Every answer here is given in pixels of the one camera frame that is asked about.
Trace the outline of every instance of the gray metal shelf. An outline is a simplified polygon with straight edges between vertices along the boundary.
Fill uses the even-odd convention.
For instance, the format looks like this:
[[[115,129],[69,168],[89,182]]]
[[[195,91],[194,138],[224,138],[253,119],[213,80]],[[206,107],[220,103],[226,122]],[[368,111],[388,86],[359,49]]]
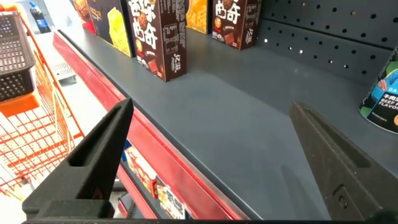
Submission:
[[[294,100],[398,176],[397,136],[358,112],[368,85],[262,47],[240,52],[192,30],[188,73],[164,83],[94,35],[62,31],[250,218],[330,218],[289,119]]]

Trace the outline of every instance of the snack box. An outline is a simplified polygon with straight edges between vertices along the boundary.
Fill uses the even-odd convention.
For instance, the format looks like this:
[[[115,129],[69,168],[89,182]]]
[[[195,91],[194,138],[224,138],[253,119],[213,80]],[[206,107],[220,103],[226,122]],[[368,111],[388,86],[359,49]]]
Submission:
[[[79,15],[82,26],[95,34],[93,20],[91,19],[86,0],[73,0],[73,6]]]
[[[96,35],[129,57],[133,57],[131,26],[124,21],[126,0],[87,0]]]
[[[138,63],[169,81],[187,72],[185,0],[127,0]]]
[[[174,219],[184,220],[187,218],[183,204],[175,197],[172,191],[164,184],[160,177],[156,178],[157,193],[160,200],[160,206],[166,213]]]
[[[143,158],[141,153],[139,153],[139,151],[134,146],[127,148],[124,153],[126,154],[129,168],[141,180],[141,182],[144,184],[145,188],[150,192],[150,194],[154,198],[157,198],[157,175],[155,170],[149,165],[149,163]]]
[[[198,32],[209,34],[211,32],[211,8],[210,0],[185,0],[187,8],[187,27]]]
[[[261,0],[214,0],[212,37],[238,50],[256,43]]]

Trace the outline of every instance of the shopping cart basket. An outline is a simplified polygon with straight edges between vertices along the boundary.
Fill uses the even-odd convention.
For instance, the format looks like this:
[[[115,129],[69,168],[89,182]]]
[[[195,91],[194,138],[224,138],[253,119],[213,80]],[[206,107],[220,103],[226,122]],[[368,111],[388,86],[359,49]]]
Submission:
[[[0,102],[0,192],[23,200],[18,189],[48,175],[75,147],[74,139],[84,135],[21,9],[17,4],[0,4],[0,11],[16,11],[27,29],[36,60],[36,89],[31,95]]]

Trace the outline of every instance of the water bottle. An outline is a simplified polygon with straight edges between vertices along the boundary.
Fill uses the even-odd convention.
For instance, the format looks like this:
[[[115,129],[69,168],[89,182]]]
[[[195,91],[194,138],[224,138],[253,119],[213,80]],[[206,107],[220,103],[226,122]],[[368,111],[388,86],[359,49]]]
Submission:
[[[29,4],[31,6],[29,11],[32,14],[33,18],[35,19],[40,33],[44,34],[47,32],[51,32],[51,29],[47,24],[47,21],[44,19],[43,12],[39,9],[39,7],[36,6],[34,2],[30,2]]]

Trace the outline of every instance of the black plastic basket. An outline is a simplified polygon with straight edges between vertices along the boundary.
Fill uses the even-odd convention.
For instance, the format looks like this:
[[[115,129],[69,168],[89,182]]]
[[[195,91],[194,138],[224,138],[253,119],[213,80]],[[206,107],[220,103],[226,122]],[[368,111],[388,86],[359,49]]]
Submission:
[[[29,71],[34,65],[20,17],[16,12],[0,12],[0,102],[34,91]]]

